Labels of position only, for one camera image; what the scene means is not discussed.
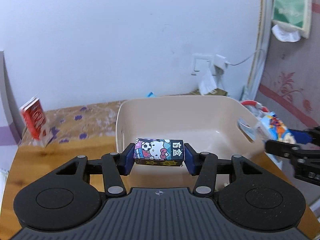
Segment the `colourful snack packet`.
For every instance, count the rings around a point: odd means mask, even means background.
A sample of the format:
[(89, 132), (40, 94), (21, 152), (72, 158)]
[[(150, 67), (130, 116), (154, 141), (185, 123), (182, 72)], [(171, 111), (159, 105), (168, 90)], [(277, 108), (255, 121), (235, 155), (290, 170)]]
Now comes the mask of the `colourful snack packet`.
[(288, 144), (296, 143), (293, 134), (274, 112), (262, 112), (254, 126), (249, 126), (244, 119), (239, 119), (237, 124), (240, 131), (250, 142), (275, 140)]

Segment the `floral patterned cloth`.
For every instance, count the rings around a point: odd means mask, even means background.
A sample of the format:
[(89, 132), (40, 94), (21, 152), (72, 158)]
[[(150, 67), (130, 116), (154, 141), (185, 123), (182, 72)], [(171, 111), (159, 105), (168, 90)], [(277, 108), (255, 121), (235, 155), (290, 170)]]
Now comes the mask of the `floral patterned cloth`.
[(116, 120), (122, 103), (95, 103), (47, 111), (46, 117), (53, 134), (49, 144), (46, 147), (40, 146), (26, 131), (19, 148), (40, 151), (93, 145), (114, 147)]

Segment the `green hanging tissue pack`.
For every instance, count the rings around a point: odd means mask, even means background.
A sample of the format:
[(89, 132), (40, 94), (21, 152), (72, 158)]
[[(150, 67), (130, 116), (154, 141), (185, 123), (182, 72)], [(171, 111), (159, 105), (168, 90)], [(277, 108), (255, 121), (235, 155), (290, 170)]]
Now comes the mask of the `green hanging tissue pack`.
[(309, 38), (312, 0), (273, 0), (272, 33), (280, 42)]

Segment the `beige plastic storage bin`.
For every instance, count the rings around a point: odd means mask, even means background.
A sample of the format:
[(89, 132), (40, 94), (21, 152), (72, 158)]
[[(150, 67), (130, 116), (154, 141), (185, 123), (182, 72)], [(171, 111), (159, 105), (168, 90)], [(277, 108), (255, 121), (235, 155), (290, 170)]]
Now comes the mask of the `beige plastic storage bin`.
[(250, 127), (256, 117), (238, 101), (226, 96), (180, 95), (124, 102), (116, 121), (116, 146), (122, 152), (137, 138), (178, 139), (196, 152), (210, 152), (220, 159), (234, 154), (251, 158), (264, 151), (260, 139), (250, 142), (239, 128)]

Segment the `red milk carton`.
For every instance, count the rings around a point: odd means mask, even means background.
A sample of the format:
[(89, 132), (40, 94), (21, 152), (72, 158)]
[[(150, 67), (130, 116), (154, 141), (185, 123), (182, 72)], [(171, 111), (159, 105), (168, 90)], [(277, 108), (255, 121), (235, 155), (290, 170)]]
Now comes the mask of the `red milk carton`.
[(20, 114), (31, 134), (35, 146), (46, 147), (53, 138), (48, 119), (43, 111), (40, 99), (32, 97), (22, 107)]

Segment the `Hello Kitty blind box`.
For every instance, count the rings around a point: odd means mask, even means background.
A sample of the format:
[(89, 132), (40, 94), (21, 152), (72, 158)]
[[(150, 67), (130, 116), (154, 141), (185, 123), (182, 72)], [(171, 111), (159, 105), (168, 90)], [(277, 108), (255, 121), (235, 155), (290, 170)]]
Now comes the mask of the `Hello Kitty blind box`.
[(137, 138), (134, 159), (138, 165), (182, 166), (183, 140)]

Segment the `red white headphones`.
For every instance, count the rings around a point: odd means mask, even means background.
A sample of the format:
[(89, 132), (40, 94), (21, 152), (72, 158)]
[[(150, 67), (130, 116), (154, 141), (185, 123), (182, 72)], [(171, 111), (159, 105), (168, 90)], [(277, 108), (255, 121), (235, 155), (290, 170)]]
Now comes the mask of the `red white headphones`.
[(258, 110), (260, 110), (261, 112), (264, 112), (264, 113), (269, 113), (270, 111), (268, 110), (268, 108), (266, 108), (265, 106), (263, 106), (261, 103), (257, 102), (257, 101), (254, 101), (254, 100), (245, 100), (245, 101), (242, 101), (241, 104), (243, 106), (252, 106)]

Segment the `white wall socket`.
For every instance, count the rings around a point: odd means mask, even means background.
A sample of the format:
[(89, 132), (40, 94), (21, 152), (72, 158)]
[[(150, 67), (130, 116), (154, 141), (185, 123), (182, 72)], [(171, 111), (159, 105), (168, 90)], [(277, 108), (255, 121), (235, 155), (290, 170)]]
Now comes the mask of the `white wall socket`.
[(192, 55), (192, 76), (196, 76), (206, 70), (211, 70), (213, 65), (213, 56), (206, 54), (193, 54)]

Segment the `white purple board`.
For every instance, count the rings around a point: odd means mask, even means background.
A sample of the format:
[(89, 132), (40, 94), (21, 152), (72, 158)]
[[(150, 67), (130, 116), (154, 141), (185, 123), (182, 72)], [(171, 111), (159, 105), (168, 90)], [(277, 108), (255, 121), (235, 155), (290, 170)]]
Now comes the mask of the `white purple board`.
[(1, 51), (1, 169), (9, 171), (21, 141), (9, 107), (5, 85), (4, 53)]

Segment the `white bed headboard frame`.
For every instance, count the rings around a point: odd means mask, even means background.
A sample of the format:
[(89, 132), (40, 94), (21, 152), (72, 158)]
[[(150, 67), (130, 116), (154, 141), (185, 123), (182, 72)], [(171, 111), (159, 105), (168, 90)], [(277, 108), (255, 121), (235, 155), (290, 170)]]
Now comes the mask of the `white bed headboard frame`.
[(260, 15), (256, 51), (247, 82), (247, 98), (255, 99), (264, 72), (271, 36), (273, 0), (260, 0)]

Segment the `white charger plug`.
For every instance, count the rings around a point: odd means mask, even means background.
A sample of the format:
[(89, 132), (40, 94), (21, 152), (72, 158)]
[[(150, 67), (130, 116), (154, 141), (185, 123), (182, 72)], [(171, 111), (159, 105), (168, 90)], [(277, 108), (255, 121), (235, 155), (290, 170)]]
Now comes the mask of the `white charger plug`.
[(227, 58), (219, 54), (215, 54), (213, 58), (213, 65), (221, 70), (225, 70), (228, 65)]

